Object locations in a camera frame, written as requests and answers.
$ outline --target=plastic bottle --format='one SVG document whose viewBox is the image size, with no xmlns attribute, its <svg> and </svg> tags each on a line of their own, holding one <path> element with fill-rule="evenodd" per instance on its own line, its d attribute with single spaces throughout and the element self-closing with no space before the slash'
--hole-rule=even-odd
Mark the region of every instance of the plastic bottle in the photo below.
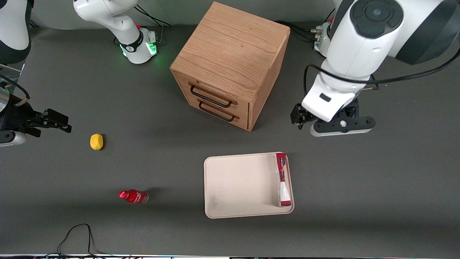
<svg viewBox="0 0 460 259">
<path fill-rule="evenodd" d="M 146 203 L 149 200 L 149 195 L 146 192 L 131 189 L 129 191 L 121 191 L 118 196 L 125 199 L 129 203 Z"/>
</svg>

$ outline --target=black cable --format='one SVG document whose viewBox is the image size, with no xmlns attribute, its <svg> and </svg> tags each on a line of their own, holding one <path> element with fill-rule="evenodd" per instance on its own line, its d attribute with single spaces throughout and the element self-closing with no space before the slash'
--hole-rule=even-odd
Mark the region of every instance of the black cable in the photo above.
<svg viewBox="0 0 460 259">
<path fill-rule="evenodd" d="M 95 255 L 93 253 L 91 253 L 91 245 L 93 246 L 93 250 L 97 253 L 100 253 L 100 254 L 106 254 L 106 253 L 103 253 L 101 251 L 98 251 L 96 249 L 96 245 L 94 244 L 94 238 L 92 236 L 92 231 L 91 231 L 91 227 L 86 224 L 86 223 L 82 223 L 82 224 L 78 224 L 78 225 L 75 225 L 73 226 L 68 232 L 67 234 L 65 235 L 65 238 L 61 241 L 61 243 L 59 243 L 59 245 L 57 246 L 57 249 L 56 249 L 56 252 L 57 254 L 61 257 L 61 258 L 66 258 L 67 256 L 63 253 L 61 253 L 61 248 L 62 248 L 62 245 L 65 243 L 65 241 L 67 240 L 67 238 L 69 237 L 70 233 L 72 232 L 72 230 L 76 227 L 79 227 L 79 226 L 86 226 L 88 228 L 88 254 L 89 255 L 92 255 L 94 256 L 95 258 L 102 258 L 102 259 L 106 259 L 105 257 L 102 257 L 102 256 L 98 256 L 98 255 Z"/>
<path fill-rule="evenodd" d="M 118 41 L 118 44 L 115 42 L 115 41 L 117 41 L 117 40 L 118 40 L 118 39 L 115 37 L 115 38 L 114 38 L 114 45 L 115 45 L 115 46 L 119 46 L 119 45 L 120 45 L 120 41 Z"/>
<path fill-rule="evenodd" d="M 327 22 L 327 21 L 328 21 L 328 19 L 329 19 L 329 16 L 331 16 L 331 14 L 332 14 L 334 11 L 335 11 L 335 8 L 334 8 L 334 9 L 332 9 L 332 11 L 331 11 L 331 12 L 328 14 L 328 17 L 326 18 L 326 20 L 324 20 L 324 22 Z"/>
<path fill-rule="evenodd" d="M 36 23 L 34 23 L 32 20 L 30 20 L 30 23 L 32 23 L 36 28 L 40 27 Z"/>
<path fill-rule="evenodd" d="M 164 23 L 164 24 L 166 24 L 167 26 L 171 26 L 169 23 L 167 23 L 167 22 L 165 22 L 165 21 L 162 21 L 162 20 L 160 20 L 160 19 L 157 19 L 157 18 L 155 18 L 155 17 L 149 15 L 149 13 L 147 13 L 140 5 L 137 5 L 137 7 L 134 7 L 134 8 L 135 8 L 138 12 L 140 12 L 141 14 L 150 17 L 152 20 L 154 20 L 154 21 L 158 24 L 158 26 L 161 26 L 158 22 Z"/>
<path fill-rule="evenodd" d="M 324 69 L 322 69 L 321 67 L 317 66 L 317 65 L 314 65 L 314 64 L 308 64 L 306 67 L 305 67 L 305 72 L 304 72 L 304 78 L 306 77 L 306 73 L 307 73 L 307 70 L 309 67 L 313 67 L 314 69 L 330 76 L 330 77 L 333 77 L 335 79 L 339 79 L 341 81 L 345 81 L 345 82 L 350 82 L 350 83 L 360 83 L 360 84 L 383 84 L 383 83 L 391 83 L 391 82 L 398 82 L 398 81 L 405 81 L 405 80 L 410 80 L 410 79 L 416 79 L 416 78 L 420 78 L 420 77 L 425 77 L 425 76 L 429 76 L 431 74 L 434 74 L 436 72 L 439 72 L 441 70 L 443 70 L 444 68 L 446 68 L 448 65 L 450 65 L 452 62 L 454 62 L 458 57 L 460 56 L 460 48 L 459 50 L 457 51 L 457 53 L 451 58 L 449 59 L 447 62 L 445 62 L 444 64 L 436 67 L 436 68 L 433 68 L 433 69 L 430 69 L 430 70 L 427 70 L 427 71 L 424 71 L 424 72 L 420 72 L 420 73 L 416 73 L 416 74 L 412 74 L 412 75 L 407 75 L 407 76 L 402 76 L 402 77 L 394 77 L 394 78 L 388 78 L 388 79 L 382 79 L 382 80 L 370 80 L 370 81 L 361 81 L 361 80 L 352 80 L 352 79 L 347 79 L 347 78 L 343 78 L 343 77 L 340 77 L 340 76 L 337 76 L 337 75 L 334 75 Z"/>
<path fill-rule="evenodd" d="M 297 34 L 298 36 L 306 39 L 306 40 L 309 40 L 309 41 L 316 41 L 315 38 L 310 38 L 310 37 L 307 37 L 305 35 L 303 35 L 302 33 L 310 33 L 309 30 L 306 30 L 306 29 L 303 29 L 295 24 L 292 24 L 292 23 L 289 23 L 289 22 L 285 22 L 285 21 L 275 21 L 276 23 L 279 23 L 279 24 L 283 24 L 285 26 L 288 26 L 292 29 L 292 32 Z"/>
<path fill-rule="evenodd" d="M 12 84 L 12 85 L 16 86 L 17 88 L 19 88 L 19 89 L 26 95 L 26 98 L 27 98 L 27 99 L 30 99 L 29 93 L 26 91 L 26 89 L 24 89 L 24 88 L 23 88 L 22 86 L 20 86 L 18 83 L 16 83 L 15 81 L 13 81 L 13 80 L 7 78 L 6 76 L 4 76 L 4 75 L 2 75 L 2 74 L 0 74 L 0 77 L 3 78 L 3 79 L 5 79 L 5 80 L 7 80 L 10 84 Z"/>
<path fill-rule="evenodd" d="M 141 14 L 143 14 L 143 15 L 145 15 L 145 16 L 150 17 L 158 26 L 161 27 L 161 24 L 159 24 L 159 23 L 158 23 L 153 17 L 151 17 L 149 14 L 147 14 L 147 13 L 145 13 L 145 12 L 139 10 L 137 7 L 134 7 L 134 9 L 136 9 L 139 13 L 141 13 Z"/>
</svg>

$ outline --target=black metal handle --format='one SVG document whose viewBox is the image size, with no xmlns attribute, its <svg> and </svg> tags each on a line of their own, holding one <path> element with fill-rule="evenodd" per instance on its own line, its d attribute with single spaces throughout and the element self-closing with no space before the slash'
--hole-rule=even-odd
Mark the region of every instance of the black metal handle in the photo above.
<svg viewBox="0 0 460 259">
<path fill-rule="evenodd" d="M 212 111 L 210 111 L 210 110 L 208 110 L 208 109 L 203 108 L 203 107 L 201 106 L 202 104 L 203 104 L 203 102 L 200 102 L 200 104 L 198 105 L 198 107 L 200 108 L 200 110 L 205 111 L 205 112 L 207 112 L 207 113 L 209 113 L 209 114 L 211 114 L 211 115 L 214 115 L 214 116 L 218 117 L 219 119 L 222 119 L 222 120 L 227 121 L 227 122 L 232 122 L 232 121 L 235 119 L 235 115 L 233 115 L 233 116 L 231 117 L 231 119 L 227 119 L 227 118 L 225 118 L 225 117 L 223 117 L 223 116 L 218 115 L 218 114 L 215 113 L 215 112 L 212 112 Z"/>
<path fill-rule="evenodd" d="M 223 107 L 223 108 L 228 108 L 228 107 L 230 107 L 231 101 L 229 101 L 229 103 L 228 103 L 227 105 L 222 104 L 222 103 L 220 103 L 220 102 L 218 102 L 218 101 L 214 101 L 213 99 L 210 99 L 210 98 L 208 98 L 208 97 L 206 97 L 206 96 L 204 96 L 204 95 L 201 95 L 201 94 L 199 94 L 199 93 L 194 92 L 193 89 L 195 89 L 195 86 L 194 86 L 194 85 L 191 85 L 191 86 L 192 86 L 192 87 L 190 88 L 190 92 L 192 92 L 193 95 L 196 95 L 196 96 L 198 96 L 198 97 L 200 97 L 200 98 L 203 98 L 203 99 L 205 99 L 206 101 L 212 102 L 213 104 L 218 105 L 218 106 Z"/>
</svg>

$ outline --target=plastic tray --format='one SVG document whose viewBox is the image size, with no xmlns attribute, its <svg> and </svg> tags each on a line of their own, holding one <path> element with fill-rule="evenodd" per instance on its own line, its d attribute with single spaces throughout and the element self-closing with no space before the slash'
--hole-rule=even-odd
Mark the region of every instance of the plastic tray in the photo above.
<svg viewBox="0 0 460 259">
<path fill-rule="evenodd" d="M 291 206 L 278 207 L 275 153 L 209 157 L 204 161 L 205 213 L 209 218 L 289 214 L 294 210 L 289 160 L 285 181 Z"/>
</svg>

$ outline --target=wooden drawer unit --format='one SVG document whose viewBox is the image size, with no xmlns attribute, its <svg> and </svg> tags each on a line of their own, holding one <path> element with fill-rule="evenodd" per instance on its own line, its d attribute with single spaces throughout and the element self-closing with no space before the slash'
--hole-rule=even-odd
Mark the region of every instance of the wooden drawer unit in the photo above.
<svg viewBox="0 0 460 259">
<path fill-rule="evenodd" d="M 191 106 L 251 131 L 280 72 L 289 32 L 214 2 L 170 69 Z"/>
</svg>

